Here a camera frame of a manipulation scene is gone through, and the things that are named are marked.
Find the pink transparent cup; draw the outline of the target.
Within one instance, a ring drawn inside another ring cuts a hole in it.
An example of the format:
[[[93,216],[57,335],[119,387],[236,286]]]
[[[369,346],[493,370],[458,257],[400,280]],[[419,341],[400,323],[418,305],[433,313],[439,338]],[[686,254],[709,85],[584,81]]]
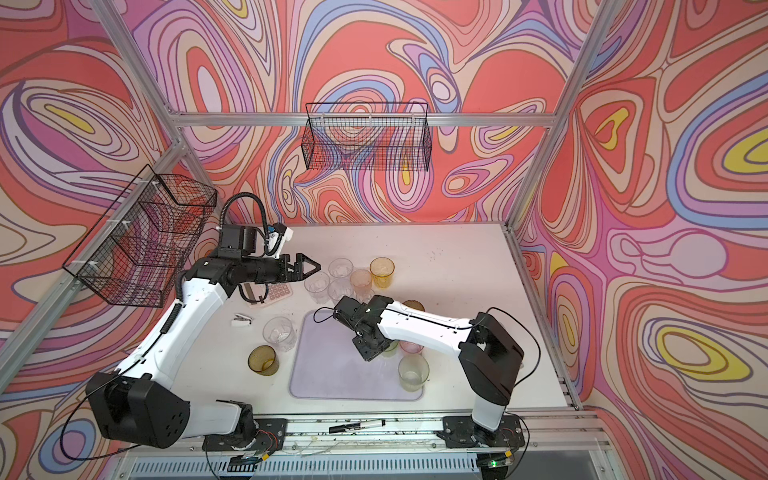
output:
[[[400,341],[399,346],[407,354],[420,354],[424,349],[422,345],[409,341]]]

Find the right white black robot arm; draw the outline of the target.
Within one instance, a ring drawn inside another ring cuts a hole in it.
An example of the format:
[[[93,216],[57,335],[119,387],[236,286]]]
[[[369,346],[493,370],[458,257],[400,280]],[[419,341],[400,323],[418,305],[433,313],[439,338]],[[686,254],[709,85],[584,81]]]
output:
[[[367,303],[342,297],[332,317],[354,333],[353,345],[366,362],[394,341],[416,343],[456,358],[476,395],[473,423],[487,432],[499,428],[524,351],[494,316],[480,312],[473,318],[445,317],[375,295]]]

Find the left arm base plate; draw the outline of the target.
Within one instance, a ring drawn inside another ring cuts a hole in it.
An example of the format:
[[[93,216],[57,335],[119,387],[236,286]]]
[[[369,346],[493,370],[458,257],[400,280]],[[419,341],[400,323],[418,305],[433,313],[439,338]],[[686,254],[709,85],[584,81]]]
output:
[[[226,435],[206,435],[205,452],[274,453],[283,448],[288,420],[286,418],[256,418],[252,426],[238,427]]]

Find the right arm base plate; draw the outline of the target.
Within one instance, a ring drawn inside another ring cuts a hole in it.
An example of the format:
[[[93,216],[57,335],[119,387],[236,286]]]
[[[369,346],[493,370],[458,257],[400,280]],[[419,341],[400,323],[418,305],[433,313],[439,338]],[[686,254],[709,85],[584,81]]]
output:
[[[478,426],[469,415],[445,416],[435,435],[448,448],[505,447],[516,451],[526,444],[524,429],[516,415],[503,415],[494,431]]]

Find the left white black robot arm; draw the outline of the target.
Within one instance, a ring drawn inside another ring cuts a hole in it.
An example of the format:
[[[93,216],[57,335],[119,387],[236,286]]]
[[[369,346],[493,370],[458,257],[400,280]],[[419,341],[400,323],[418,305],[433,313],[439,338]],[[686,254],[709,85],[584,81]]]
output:
[[[99,372],[86,385],[101,435],[159,449],[180,439],[213,436],[231,448],[248,448],[257,436],[251,405],[179,397],[172,387],[180,366],[205,325],[240,285],[302,282],[320,269],[303,254],[282,254],[205,257],[182,272],[173,304],[148,336],[114,371]]]

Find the dark olive textured cup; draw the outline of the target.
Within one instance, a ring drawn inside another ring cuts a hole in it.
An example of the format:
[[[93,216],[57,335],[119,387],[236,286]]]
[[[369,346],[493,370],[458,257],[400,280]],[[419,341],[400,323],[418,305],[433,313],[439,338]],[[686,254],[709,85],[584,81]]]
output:
[[[417,300],[406,300],[403,303],[403,305],[408,307],[408,308],[417,310],[417,311],[421,311],[421,312],[425,311],[424,305],[421,302],[417,301]]]

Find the pale green frosted large cup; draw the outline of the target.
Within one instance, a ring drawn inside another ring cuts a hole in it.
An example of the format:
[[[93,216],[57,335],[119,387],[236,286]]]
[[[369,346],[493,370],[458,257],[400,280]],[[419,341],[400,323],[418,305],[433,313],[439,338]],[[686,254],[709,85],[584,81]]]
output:
[[[398,365],[401,387],[408,392],[421,389],[429,378],[430,366],[422,355],[407,354]]]

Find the bright green cup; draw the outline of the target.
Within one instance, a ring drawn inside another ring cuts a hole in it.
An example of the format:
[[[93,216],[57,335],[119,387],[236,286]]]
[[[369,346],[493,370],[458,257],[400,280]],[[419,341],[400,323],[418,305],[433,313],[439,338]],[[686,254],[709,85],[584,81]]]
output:
[[[393,341],[381,354],[384,358],[392,357],[396,354],[397,350],[399,348],[399,342]]]

